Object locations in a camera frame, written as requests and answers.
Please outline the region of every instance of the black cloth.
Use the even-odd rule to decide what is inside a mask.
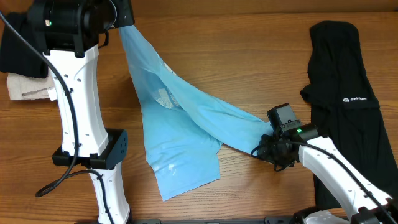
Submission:
[[[362,60],[359,33],[347,22],[323,21],[310,29],[310,85],[300,93],[311,103],[311,122],[329,135],[345,158],[375,186],[398,198],[398,168]],[[316,205],[340,207],[314,177]]]
[[[25,38],[28,43],[37,49],[32,27],[27,22],[27,14],[12,12],[7,20]],[[26,77],[46,78],[48,68],[21,40],[7,27],[4,28],[0,48],[0,71],[16,73]]]

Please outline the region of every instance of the black garment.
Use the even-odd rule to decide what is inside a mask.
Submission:
[[[300,93],[311,103],[311,122],[365,178],[398,198],[398,168],[366,77],[358,30],[347,22],[323,21],[310,29],[310,35],[311,84]],[[340,207],[318,178],[314,182],[317,206]]]
[[[7,20],[28,43],[37,48],[32,27],[27,22],[27,14],[12,12],[7,15]],[[38,56],[5,27],[0,48],[0,71],[33,78],[46,78],[48,68]]]

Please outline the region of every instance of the wooden table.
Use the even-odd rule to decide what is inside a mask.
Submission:
[[[136,26],[168,65],[197,88],[264,120],[273,106],[289,102],[308,123],[310,107],[299,95],[309,83],[308,30],[325,19],[352,22],[359,29],[368,78],[398,158],[398,13],[137,17]],[[98,208],[87,176],[34,197],[65,171],[51,159],[62,141],[58,106],[49,100],[10,101],[5,75],[0,75],[0,85],[0,223],[95,219]],[[140,106],[116,30],[110,46],[100,50],[98,89],[105,126],[126,129],[129,135],[123,178],[135,218],[261,218],[314,205],[309,170],[299,164],[276,173],[268,163],[227,146],[218,153],[221,180],[162,202],[145,159]]]

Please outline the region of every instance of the folded black cloth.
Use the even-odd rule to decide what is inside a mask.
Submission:
[[[311,122],[328,134],[352,165],[375,186],[398,198],[398,168],[380,106],[362,60],[359,33],[347,22],[323,21],[310,29],[310,85],[300,93],[311,103]],[[340,207],[314,177],[316,205]]]
[[[27,22],[26,13],[12,12],[6,18],[28,43],[37,48],[32,26]],[[5,27],[0,47],[0,71],[33,78],[46,78],[48,68],[11,30]]]

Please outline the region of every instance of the blue cloth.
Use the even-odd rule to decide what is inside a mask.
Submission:
[[[146,159],[163,201],[219,179],[223,143],[250,153],[261,135],[272,134],[269,123],[178,77],[134,26],[120,28],[120,35],[141,104]]]

